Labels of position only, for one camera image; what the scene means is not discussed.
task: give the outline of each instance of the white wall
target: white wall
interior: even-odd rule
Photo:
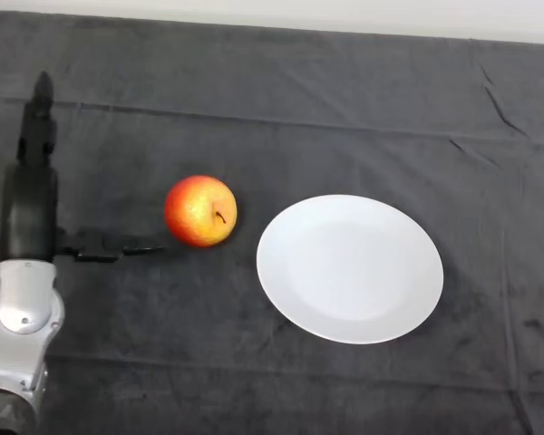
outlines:
[[[0,10],[544,43],[544,0],[0,0]]]

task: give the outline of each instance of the gray tablecloth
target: gray tablecloth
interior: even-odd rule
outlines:
[[[544,435],[544,46],[0,14],[0,198],[41,70],[61,225],[170,246],[57,260],[43,433]],[[196,173],[240,205],[209,250],[162,220]],[[266,224],[329,193],[399,208],[440,249],[412,333],[331,343],[261,290]]]

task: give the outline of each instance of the plate rim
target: plate rim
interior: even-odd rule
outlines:
[[[330,337],[330,336],[327,336],[325,333],[319,333],[317,331],[314,331],[313,329],[309,328],[309,327],[306,327],[304,325],[302,325],[300,322],[298,322],[298,320],[294,319],[294,317],[286,314],[281,308],[280,306],[278,306],[278,303],[277,301],[275,301],[274,299],[274,296],[271,295],[271,293],[266,289],[266,286],[264,284],[264,281],[261,277],[261,274],[260,274],[260,267],[261,267],[261,247],[262,247],[262,241],[264,239],[264,235],[268,232],[268,230],[270,229],[270,227],[272,226],[272,223],[277,220],[281,215],[285,214],[288,212],[288,210],[290,210],[291,208],[293,207],[296,207],[298,205],[301,205],[302,203],[305,203],[307,201],[311,201],[311,200],[318,200],[320,198],[342,198],[342,197],[346,197],[346,198],[357,198],[357,199],[362,199],[362,200],[367,200],[367,201],[370,201],[370,202],[373,202],[373,203],[377,203],[378,205],[380,206],[385,206],[386,208],[391,208],[392,210],[394,210],[395,212],[397,213],[401,213],[403,216],[405,216],[406,218],[408,218],[410,221],[412,221],[426,236],[427,238],[431,241],[432,243],[432,246],[433,246],[433,249],[434,249],[434,253],[436,254],[436,258],[439,259],[439,265],[441,267],[441,286],[440,286],[440,291],[439,291],[439,294],[435,300],[435,304],[432,305],[432,309],[431,311],[429,311],[429,313],[418,323],[416,324],[414,327],[412,327],[411,329],[407,330],[406,332],[404,333],[399,333],[399,334],[393,334],[391,336],[388,336],[387,338],[383,338],[381,340],[341,340],[341,339],[335,339],[334,337]],[[435,245],[435,243],[433,242],[431,236],[429,235],[429,233],[427,233],[427,231],[425,231],[423,229],[423,227],[421,225],[419,225],[419,223],[417,223],[412,217],[410,217],[409,215],[407,215],[406,213],[402,212],[399,208],[395,208],[393,206],[390,206],[389,204],[386,204],[382,201],[379,201],[377,199],[373,199],[373,198],[368,198],[368,197],[362,197],[360,195],[349,195],[349,194],[327,194],[327,195],[318,195],[318,196],[314,196],[314,197],[309,197],[309,198],[304,198],[304,199],[301,199],[299,200],[298,202],[295,202],[294,204],[291,204],[289,205],[288,207],[284,208],[282,211],[280,211],[279,213],[277,213],[273,218],[272,220],[270,220],[268,222],[268,224],[266,225],[266,228],[264,229],[264,231],[262,232],[262,235],[260,236],[260,239],[258,240],[258,244],[257,244],[257,251],[256,251],[256,270],[257,270],[257,276],[258,276],[258,281],[260,282],[260,286],[262,287],[262,290],[264,290],[264,293],[265,295],[267,296],[268,300],[270,301],[270,303],[287,319],[289,320],[290,322],[292,322],[293,324],[295,324],[296,326],[298,326],[300,329],[312,334],[312,335],[315,335],[317,337],[320,337],[320,338],[323,338],[325,340],[329,340],[331,342],[334,342],[334,343],[344,343],[344,344],[356,344],[356,345],[361,345],[361,344],[378,344],[378,343],[385,343],[385,342],[389,342],[389,341],[392,341],[392,340],[395,340],[397,338],[400,338],[400,337],[403,337],[404,335],[407,335],[408,333],[414,331],[415,329],[417,329],[419,326],[421,326],[429,317],[431,317],[433,311],[435,311],[435,308],[437,307],[437,305],[439,304],[439,301],[441,300],[442,298],[442,293],[443,293],[443,288],[444,288],[444,285],[445,285],[445,269],[444,269],[444,266],[443,266],[443,261],[442,261],[442,256],[440,255],[439,253],[439,249],[437,248],[437,246]]]

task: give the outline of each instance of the plate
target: plate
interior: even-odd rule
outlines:
[[[380,343],[437,305],[442,261],[427,233],[382,202],[328,195],[270,222],[257,247],[268,298],[294,324],[341,343]]]

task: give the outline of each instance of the apple stem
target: apple stem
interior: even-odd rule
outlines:
[[[224,224],[226,223],[226,219],[224,219],[223,216],[221,216],[221,213],[219,213],[218,211],[216,212],[216,215],[218,215],[219,217],[221,217],[221,220],[224,221]]]

